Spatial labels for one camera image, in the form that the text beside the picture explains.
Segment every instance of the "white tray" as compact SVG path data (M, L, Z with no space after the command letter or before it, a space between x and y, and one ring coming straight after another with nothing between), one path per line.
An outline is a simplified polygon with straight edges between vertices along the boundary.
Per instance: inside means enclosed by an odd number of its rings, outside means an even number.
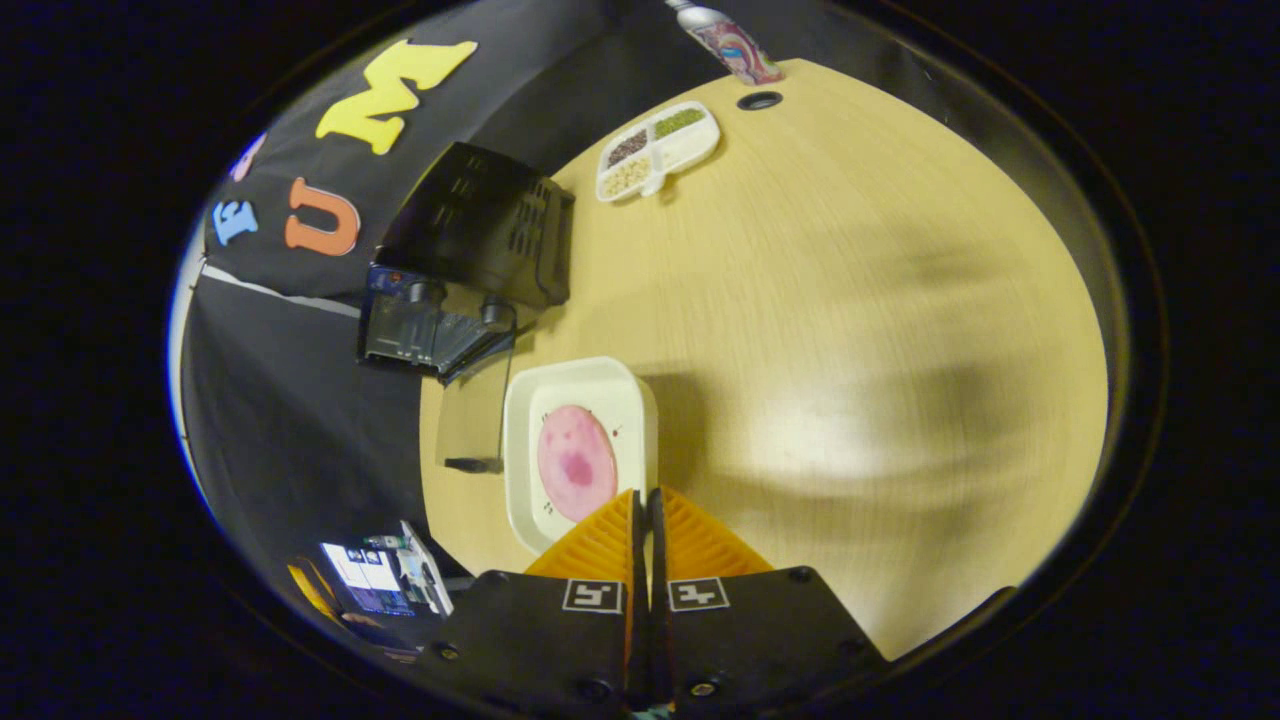
M669 115L690 108L703 111L703 117L698 122L687 124L666 137L659 138L655 136L654 131L658 120L666 119ZM646 137L645 146L628 155L617 165L613 165L612 168L608 167L609 154L613 152L613 149L621 145L623 140L634 136L641 129L644 129ZM716 145L719 143L719 123L716 122L716 117L707 109L707 105L703 105L696 100L680 102L649 115L648 118L613 136L613 138L604 145L604 150L600 151L600 161L598 163L595 170L595 197L603 202L617 202L618 200L631 197L636 192L644 197L654 195L662 190L668 174L678 173L705 160L707 156L716 150ZM640 158L649 159L649 174L620 190L614 195L605 193L604 181L613 173L620 172L623 167L639 161Z
M657 404L649 386L626 365L613 357L588 357L518 373L502 411L507 519L520 542L539 555L576 524L554 509L538 474L543 416L563 405L590 410L604 427L620 493L636 489L644 500L657 487Z

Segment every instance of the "ham slice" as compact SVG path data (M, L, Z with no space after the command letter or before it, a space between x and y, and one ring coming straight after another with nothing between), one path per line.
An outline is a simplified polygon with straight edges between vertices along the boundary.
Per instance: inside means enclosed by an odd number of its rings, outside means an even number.
M538 437L538 474L552 506L579 523L618 493L609 436L577 405L557 407Z

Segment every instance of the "wooden table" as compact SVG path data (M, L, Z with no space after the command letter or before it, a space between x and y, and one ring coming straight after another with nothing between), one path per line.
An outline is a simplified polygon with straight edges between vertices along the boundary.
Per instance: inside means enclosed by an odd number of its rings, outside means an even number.
M783 68L765 110L740 110L751 88L731 77L666 104L701 101L723 137L658 196L595 200L607 138L554 176L579 197L571 297L511 373L626 363L658 398L660 480L774 566L817 568L892 659L1021 582L1079 512L1102 340L1066 249L996 165L863 82ZM504 369L422 384L431 532L474 573L534 560L500 477L440 466L493 451Z

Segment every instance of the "computer screen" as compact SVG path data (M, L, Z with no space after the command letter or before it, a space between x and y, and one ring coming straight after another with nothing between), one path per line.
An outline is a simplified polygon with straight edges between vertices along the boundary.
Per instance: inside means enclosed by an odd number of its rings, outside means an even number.
M330 543L320 547L361 609L384 615L413 615L385 552Z

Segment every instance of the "hole in table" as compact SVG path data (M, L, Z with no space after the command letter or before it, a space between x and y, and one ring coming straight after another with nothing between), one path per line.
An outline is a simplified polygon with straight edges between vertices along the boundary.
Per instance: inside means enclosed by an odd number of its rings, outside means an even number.
M737 106L744 110L763 110L765 108L772 108L778 102L782 102L782 94L768 90L764 92L753 92L750 95L744 95L737 101Z

